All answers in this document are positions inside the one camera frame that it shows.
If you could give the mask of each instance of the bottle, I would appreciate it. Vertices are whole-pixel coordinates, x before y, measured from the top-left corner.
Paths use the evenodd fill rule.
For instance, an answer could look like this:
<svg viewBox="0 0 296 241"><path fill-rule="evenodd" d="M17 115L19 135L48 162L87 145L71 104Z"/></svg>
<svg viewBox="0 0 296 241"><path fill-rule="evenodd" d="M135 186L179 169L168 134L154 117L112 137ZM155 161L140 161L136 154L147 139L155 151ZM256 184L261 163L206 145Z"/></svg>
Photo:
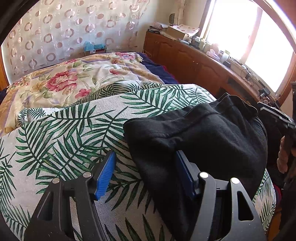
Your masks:
<svg viewBox="0 0 296 241"><path fill-rule="evenodd" d="M202 51L205 47L205 40L204 39L200 39L200 44L199 44L199 49Z"/></svg>
<svg viewBox="0 0 296 241"><path fill-rule="evenodd" d="M191 41L190 41L190 45L194 45L195 43L195 36L192 37Z"/></svg>
<svg viewBox="0 0 296 241"><path fill-rule="evenodd" d="M212 45L209 43L205 43L204 49L203 51L206 53L207 51L209 51L212 48Z"/></svg>

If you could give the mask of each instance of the palm leaf print blanket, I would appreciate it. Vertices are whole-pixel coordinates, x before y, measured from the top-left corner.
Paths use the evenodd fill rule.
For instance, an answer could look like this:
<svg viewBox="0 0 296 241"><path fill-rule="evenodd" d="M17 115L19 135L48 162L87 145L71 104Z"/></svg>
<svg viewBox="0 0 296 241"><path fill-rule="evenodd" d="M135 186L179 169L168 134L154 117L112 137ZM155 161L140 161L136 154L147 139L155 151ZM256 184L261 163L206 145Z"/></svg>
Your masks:
<svg viewBox="0 0 296 241"><path fill-rule="evenodd" d="M20 128L0 139L0 211L11 231L24 232L42 194L55 177L70 180L90 171L108 150L119 161L96 209L111 241L174 240L146 190L123 138L131 118L159 115L215 98L193 85L118 81L64 109L28 109ZM253 199L265 230L275 209L267 170ZM71 215L76 240L82 240L75 201Z"/></svg>

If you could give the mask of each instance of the box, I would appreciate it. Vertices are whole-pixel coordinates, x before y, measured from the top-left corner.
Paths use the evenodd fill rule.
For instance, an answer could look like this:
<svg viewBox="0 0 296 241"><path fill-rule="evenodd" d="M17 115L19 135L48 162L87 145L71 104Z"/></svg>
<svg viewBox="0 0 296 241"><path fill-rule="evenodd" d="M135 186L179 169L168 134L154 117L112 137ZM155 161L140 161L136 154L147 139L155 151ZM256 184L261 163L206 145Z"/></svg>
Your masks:
<svg viewBox="0 0 296 241"><path fill-rule="evenodd" d="M155 28L158 28L160 30L163 30L165 28L168 28L168 25L167 24L159 23L159 22L154 22L152 26L155 27Z"/></svg>
<svg viewBox="0 0 296 241"><path fill-rule="evenodd" d="M180 24L177 26L169 26L166 33L177 40L188 40L189 37L197 34L198 31L199 28L193 28L184 24Z"/></svg>
<svg viewBox="0 0 296 241"><path fill-rule="evenodd" d="M85 42L83 52L84 52L84 56L89 56L89 55L98 54L98 53L106 53L107 47L105 44L94 45L90 42Z"/></svg>
<svg viewBox="0 0 296 241"><path fill-rule="evenodd" d="M179 31L171 26L168 27L166 33L177 40L185 40L188 38L188 35L185 32Z"/></svg>

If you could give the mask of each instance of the wooden cabinet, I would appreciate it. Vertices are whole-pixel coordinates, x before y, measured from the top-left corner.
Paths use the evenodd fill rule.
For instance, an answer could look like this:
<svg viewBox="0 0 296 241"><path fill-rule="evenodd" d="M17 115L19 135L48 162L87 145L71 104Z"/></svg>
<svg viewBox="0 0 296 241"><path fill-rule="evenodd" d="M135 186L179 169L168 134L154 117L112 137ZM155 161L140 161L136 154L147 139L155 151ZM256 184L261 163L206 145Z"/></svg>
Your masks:
<svg viewBox="0 0 296 241"><path fill-rule="evenodd" d="M157 54L155 53L156 60L155 62L167 67L170 73L174 70L174 62L172 59L174 58L174 46L170 42L159 41L156 42Z"/></svg>
<svg viewBox="0 0 296 241"><path fill-rule="evenodd" d="M238 74L193 47L147 32L144 53L155 63L166 66L182 84L199 85L215 97L228 92L249 103L251 99L255 103L260 101L258 91L252 89Z"/></svg>
<svg viewBox="0 0 296 241"><path fill-rule="evenodd" d="M187 51L179 50L174 57L178 59L174 63L172 74L181 84L193 83L196 78L197 62Z"/></svg>

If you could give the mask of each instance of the cable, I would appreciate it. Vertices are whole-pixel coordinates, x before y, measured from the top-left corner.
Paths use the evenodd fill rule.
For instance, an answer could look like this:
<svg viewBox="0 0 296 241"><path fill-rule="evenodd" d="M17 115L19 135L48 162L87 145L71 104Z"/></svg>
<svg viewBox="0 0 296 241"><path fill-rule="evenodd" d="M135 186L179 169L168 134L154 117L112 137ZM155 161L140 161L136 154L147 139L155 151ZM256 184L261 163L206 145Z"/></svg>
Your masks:
<svg viewBox="0 0 296 241"><path fill-rule="evenodd" d="M251 77L252 80L246 79L245 77L242 76L242 72L243 72L244 70L247 71L247 74L246 74L246 75L249 75L249 76ZM248 71L247 69L243 69L243 70L241 71L240 76L241 76L241 78L242 78L243 80L246 80L246 82L247 82L250 86L254 86L254 81L253 81L253 79L254 79L254 74L253 74L252 72Z"/></svg>
<svg viewBox="0 0 296 241"><path fill-rule="evenodd" d="M276 101L274 100L274 98L273 98L271 95L268 95L267 97L271 97L272 100L274 101L274 103L276 102Z"/></svg>

